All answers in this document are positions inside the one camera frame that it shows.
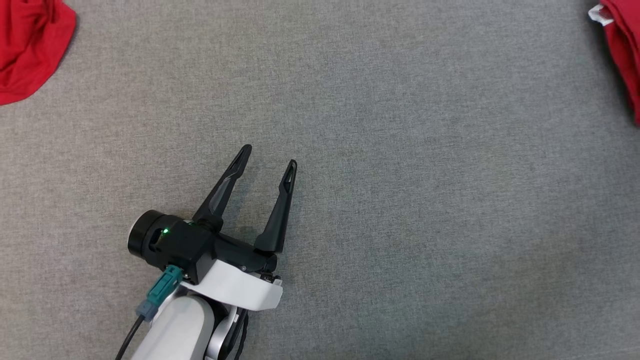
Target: red garment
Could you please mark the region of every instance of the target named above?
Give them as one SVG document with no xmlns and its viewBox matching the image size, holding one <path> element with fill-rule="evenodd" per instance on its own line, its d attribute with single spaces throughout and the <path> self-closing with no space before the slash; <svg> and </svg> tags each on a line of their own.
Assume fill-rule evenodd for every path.
<svg viewBox="0 0 640 360">
<path fill-rule="evenodd" d="M 640 125 L 640 0 L 601 0 L 600 3 L 613 18 L 613 22 L 604 27 L 609 49 L 629 90 L 636 124 Z"/>
<path fill-rule="evenodd" d="M 62 0 L 0 0 L 0 105 L 49 79 L 75 28 L 76 13 Z"/>
</svg>

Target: folded red cloth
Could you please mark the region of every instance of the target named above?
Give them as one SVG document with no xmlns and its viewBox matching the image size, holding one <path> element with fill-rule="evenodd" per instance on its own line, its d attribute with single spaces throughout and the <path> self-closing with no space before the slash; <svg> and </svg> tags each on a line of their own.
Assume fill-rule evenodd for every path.
<svg viewBox="0 0 640 360">
<path fill-rule="evenodd" d="M 76 13 L 62 0 L 0 0 L 0 105 L 49 79 L 75 28 Z"/>
<path fill-rule="evenodd" d="M 601 0 L 613 22 L 604 29 L 613 61 L 629 90 L 631 106 L 640 125 L 640 0 Z"/>
</svg>

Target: crumpled red fabric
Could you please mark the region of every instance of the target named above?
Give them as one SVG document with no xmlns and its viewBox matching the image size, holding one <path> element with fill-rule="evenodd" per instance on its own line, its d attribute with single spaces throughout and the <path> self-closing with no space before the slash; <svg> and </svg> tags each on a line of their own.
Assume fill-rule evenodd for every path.
<svg viewBox="0 0 640 360">
<path fill-rule="evenodd" d="M 75 28 L 76 13 L 62 0 L 0 0 L 0 105 L 51 77 Z"/>
<path fill-rule="evenodd" d="M 600 4 L 614 20 L 604 29 L 640 125 L 640 0 L 601 0 Z"/>
</svg>

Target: robotic arm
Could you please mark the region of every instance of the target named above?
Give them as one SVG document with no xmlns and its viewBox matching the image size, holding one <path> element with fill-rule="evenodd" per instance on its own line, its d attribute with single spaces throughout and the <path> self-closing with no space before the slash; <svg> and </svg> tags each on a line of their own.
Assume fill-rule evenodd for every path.
<svg viewBox="0 0 640 360">
<path fill-rule="evenodd" d="M 191 220 L 149 210 L 133 225 L 129 252 L 165 274 L 175 268 L 182 279 L 171 283 L 174 290 L 154 315 L 138 318 L 119 357 L 146 320 L 151 328 L 133 360 L 225 360 L 244 327 L 237 359 L 246 337 L 247 313 L 278 305 L 282 281 L 274 275 L 276 253 L 284 246 L 295 160 L 285 170 L 271 216 L 253 246 L 220 232 L 222 215 L 251 149 L 251 145 L 242 147 Z"/>
</svg>

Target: black cable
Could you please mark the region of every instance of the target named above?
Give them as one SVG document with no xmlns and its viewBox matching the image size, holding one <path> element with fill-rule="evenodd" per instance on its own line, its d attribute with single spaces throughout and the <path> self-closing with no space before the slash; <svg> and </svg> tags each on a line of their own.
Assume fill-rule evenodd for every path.
<svg viewBox="0 0 640 360">
<path fill-rule="evenodd" d="M 238 345 L 238 351 L 236 352 L 236 357 L 234 360 L 240 359 L 240 354 L 242 354 L 242 350 L 244 349 L 244 341 L 246 340 L 246 327 L 249 325 L 249 314 L 244 316 L 244 324 L 242 328 L 242 336 L 240 337 L 240 345 Z"/>
<path fill-rule="evenodd" d="M 124 352 L 127 350 L 127 347 L 129 346 L 129 343 L 131 342 L 131 339 L 133 339 L 133 336 L 136 334 L 136 331 L 138 331 L 138 327 L 140 327 L 140 324 L 144 320 L 145 320 L 145 317 L 140 315 L 138 317 L 138 319 L 136 320 L 136 322 L 133 324 L 133 326 L 131 327 L 131 330 L 129 330 L 129 333 L 127 334 L 127 337 L 124 338 L 124 342 L 122 343 L 122 346 L 120 347 L 120 351 L 118 351 L 118 355 L 116 355 L 116 360 L 121 360 L 122 359 L 122 356 L 124 355 Z"/>
</svg>

